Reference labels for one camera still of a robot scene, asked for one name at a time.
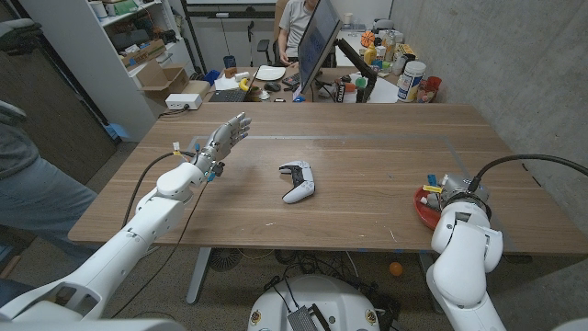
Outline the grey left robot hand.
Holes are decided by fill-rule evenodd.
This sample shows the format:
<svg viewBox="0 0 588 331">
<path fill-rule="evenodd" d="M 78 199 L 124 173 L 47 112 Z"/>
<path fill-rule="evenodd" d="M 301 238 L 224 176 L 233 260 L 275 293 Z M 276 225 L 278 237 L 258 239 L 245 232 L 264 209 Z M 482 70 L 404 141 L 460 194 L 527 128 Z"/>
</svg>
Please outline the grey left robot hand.
<svg viewBox="0 0 588 331">
<path fill-rule="evenodd" d="M 195 166 L 207 175 L 218 162 L 231 152 L 234 145 L 248 135 L 251 122 L 252 119 L 247 118 L 242 112 L 221 124 L 200 149 Z"/>
</svg>

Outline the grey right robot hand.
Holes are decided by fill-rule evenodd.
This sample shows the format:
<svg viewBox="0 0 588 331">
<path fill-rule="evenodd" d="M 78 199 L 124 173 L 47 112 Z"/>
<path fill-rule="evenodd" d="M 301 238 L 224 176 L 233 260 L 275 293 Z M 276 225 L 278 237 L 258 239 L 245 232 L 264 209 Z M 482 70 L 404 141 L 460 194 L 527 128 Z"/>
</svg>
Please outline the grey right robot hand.
<svg viewBox="0 0 588 331">
<path fill-rule="evenodd" d="M 438 211 L 442 211 L 453 202 L 469 202 L 478 205 L 485 210 L 490 191 L 482 185 L 478 185 L 475 191 L 469 190 L 471 180 L 461 175 L 445 174 L 438 182 L 440 192 L 427 191 L 419 201 Z"/>
</svg>

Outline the black gloved person hand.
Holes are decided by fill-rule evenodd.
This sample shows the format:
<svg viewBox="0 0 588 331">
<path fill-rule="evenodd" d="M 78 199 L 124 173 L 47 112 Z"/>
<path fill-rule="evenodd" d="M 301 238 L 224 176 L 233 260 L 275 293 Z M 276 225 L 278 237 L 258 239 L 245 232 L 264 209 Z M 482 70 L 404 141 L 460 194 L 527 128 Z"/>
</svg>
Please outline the black gloved person hand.
<svg viewBox="0 0 588 331">
<path fill-rule="evenodd" d="M 31 53 L 42 34 L 41 24 L 30 18 L 8 20 L 1 23 L 1 51 L 10 56 Z"/>
</svg>

